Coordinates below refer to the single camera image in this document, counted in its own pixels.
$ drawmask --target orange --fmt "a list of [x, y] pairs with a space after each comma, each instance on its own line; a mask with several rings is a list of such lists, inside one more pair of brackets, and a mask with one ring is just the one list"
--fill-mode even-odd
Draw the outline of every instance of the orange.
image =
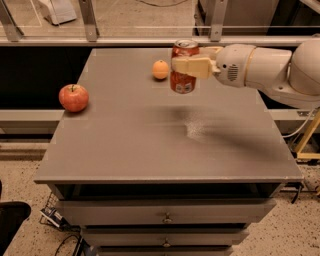
[[158, 60], [153, 64], [152, 74], [157, 79], [165, 79], [169, 73], [169, 66], [167, 62]]

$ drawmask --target drawer handle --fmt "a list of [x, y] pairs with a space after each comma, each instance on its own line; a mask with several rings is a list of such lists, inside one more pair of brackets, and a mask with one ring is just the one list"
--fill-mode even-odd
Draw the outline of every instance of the drawer handle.
[[164, 248], [169, 248], [171, 246], [171, 244], [168, 242], [168, 238], [166, 238], [166, 240], [164, 241], [163, 245]]
[[170, 213], [166, 213], [166, 217], [162, 220], [162, 222], [164, 223], [164, 224], [170, 224], [170, 223], [172, 223], [172, 219], [170, 219]]

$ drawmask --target soda can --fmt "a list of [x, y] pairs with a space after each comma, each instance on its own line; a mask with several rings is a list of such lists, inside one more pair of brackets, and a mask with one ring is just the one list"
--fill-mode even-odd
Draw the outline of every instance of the soda can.
[[[193, 40], [178, 40], [172, 48], [171, 58], [199, 54], [198, 43]], [[196, 78], [172, 71], [170, 74], [171, 89], [180, 94], [190, 93], [196, 86]]]

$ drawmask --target black chair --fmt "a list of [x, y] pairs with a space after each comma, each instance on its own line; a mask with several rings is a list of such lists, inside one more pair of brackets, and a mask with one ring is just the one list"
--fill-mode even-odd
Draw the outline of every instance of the black chair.
[[22, 222], [30, 216], [31, 207], [24, 202], [0, 203], [0, 255], [3, 255], [19, 230]]

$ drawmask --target drawer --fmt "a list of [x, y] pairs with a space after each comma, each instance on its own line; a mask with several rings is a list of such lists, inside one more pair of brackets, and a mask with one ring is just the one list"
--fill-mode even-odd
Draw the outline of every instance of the drawer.
[[231, 246], [241, 243], [243, 229], [215, 228], [108, 228], [83, 229], [81, 236], [93, 246]]
[[59, 201], [71, 225], [141, 225], [259, 222], [273, 199]]
[[230, 247], [100, 248], [97, 256], [229, 256]]

